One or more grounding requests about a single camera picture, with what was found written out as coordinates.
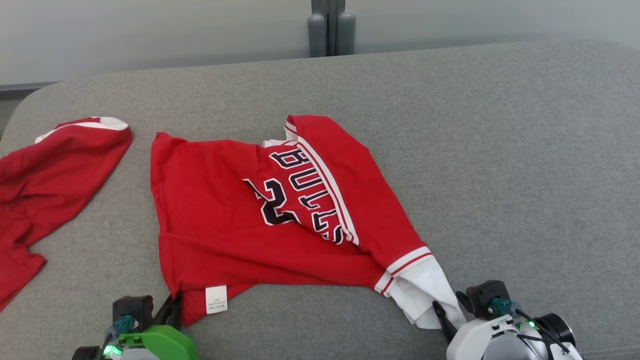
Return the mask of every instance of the gray couch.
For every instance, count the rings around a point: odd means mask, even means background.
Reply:
[[[134,141],[86,209],[35,245],[49,263],[0,313],[7,359],[100,345],[111,303],[168,291],[149,150],[282,138],[327,115],[371,149],[455,290],[503,280],[560,314],[586,359],[640,358],[640,53],[521,42],[124,72],[49,86],[18,108],[0,155],[60,122],[128,122]],[[201,359],[444,359],[439,331],[364,288],[256,286],[185,328]]]

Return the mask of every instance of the robotic arm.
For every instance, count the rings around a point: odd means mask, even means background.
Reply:
[[[456,330],[434,302],[449,342],[447,360],[582,360],[573,332],[560,316],[529,317],[511,301],[502,281],[471,286],[456,296],[476,319]]]
[[[193,341],[180,332],[181,305],[180,295],[169,295],[153,317],[151,296],[118,299],[103,346],[80,347],[71,360],[197,360]]]

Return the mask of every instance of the basketball jersey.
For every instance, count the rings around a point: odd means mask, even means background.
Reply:
[[[183,322],[206,314],[205,289],[254,284],[365,286],[412,323],[437,328],[431,303],[464,322],[442,269],[369,151],[326,117],[290,116],[263,146],[159,133],[151,187],[163,277]]]
[[[131,140],[126,123],[90,117],[0,159],[0,311],[45,265],[28,248],[86,206]]]

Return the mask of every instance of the white tag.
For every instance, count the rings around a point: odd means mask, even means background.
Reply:
[[[206,288],[204,293],[207,301],[207,314],[215,314],[227,310],[227,285]]]

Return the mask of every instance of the red garment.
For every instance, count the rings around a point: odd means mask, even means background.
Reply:
[[[265,147],[157,135],[160,263],[171,293],[183,291],[183,322],[203,317],[204,289],[220,285],[229,299],[253,284],[366,286],[420,327],[438,327],[419,320],[434,299],[459,312],[446,280],[431,289],[437,297],[424,284],[396,283],[419,264],[421,274],[444,275],[369,151],[329,118],[287,121],[288,141]]]
[[[90,117],[0,159],[0,311],[46,262],[27,248],[84,208],[131,140],[124,122]]]

